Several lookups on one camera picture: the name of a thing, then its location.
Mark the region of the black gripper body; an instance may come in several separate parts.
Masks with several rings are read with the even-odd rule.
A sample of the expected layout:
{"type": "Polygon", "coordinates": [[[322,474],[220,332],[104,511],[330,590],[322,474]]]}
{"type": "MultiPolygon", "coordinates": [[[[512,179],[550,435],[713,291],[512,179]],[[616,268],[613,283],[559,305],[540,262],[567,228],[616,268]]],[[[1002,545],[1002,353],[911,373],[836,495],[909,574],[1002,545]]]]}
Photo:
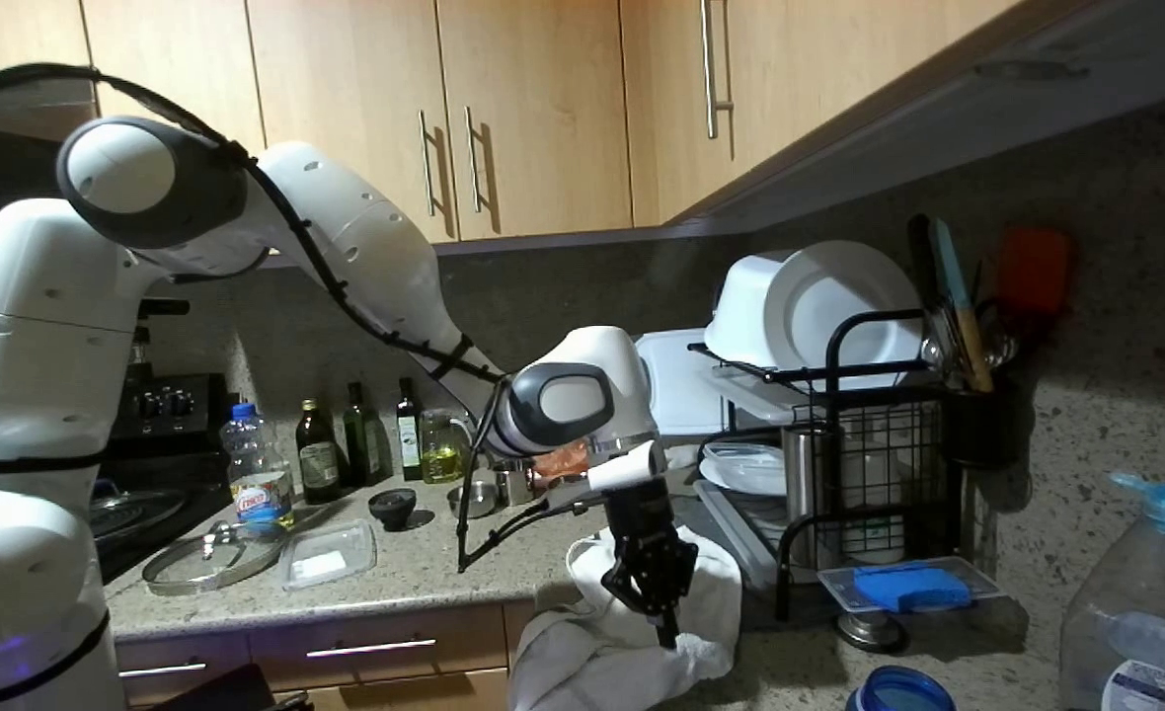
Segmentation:
{"type": "Polygon", "coordinates": [[[599,584],[630,613],[670,613],[696,568],[696,545],[676,534],[663,481],[613,490],[604,499],[616,561],[599,584]]]}

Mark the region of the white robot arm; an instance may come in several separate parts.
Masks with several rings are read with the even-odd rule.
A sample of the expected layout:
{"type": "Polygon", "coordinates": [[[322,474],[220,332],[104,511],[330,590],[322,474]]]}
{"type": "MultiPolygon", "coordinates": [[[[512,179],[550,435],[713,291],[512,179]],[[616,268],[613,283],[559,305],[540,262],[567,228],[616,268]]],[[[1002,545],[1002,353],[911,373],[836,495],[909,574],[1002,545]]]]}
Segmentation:
{"type": "Polygon", "coordinates": [[[500,373],[449,322],[422,228],[308,144],[236,145],[141,86],[137,114],[92,120],[56,191],[0,211],[0,711],[125,711],[92,481],[125,384],[141,295],[172,279],[305,268],[349,322],[415,355],[478,418],[478,445],[591,452],[571,505],[609,515],[604,590],[679,632],[696,548],[659,480],[649,374],[619,328],[567,332],[500,373]]]}

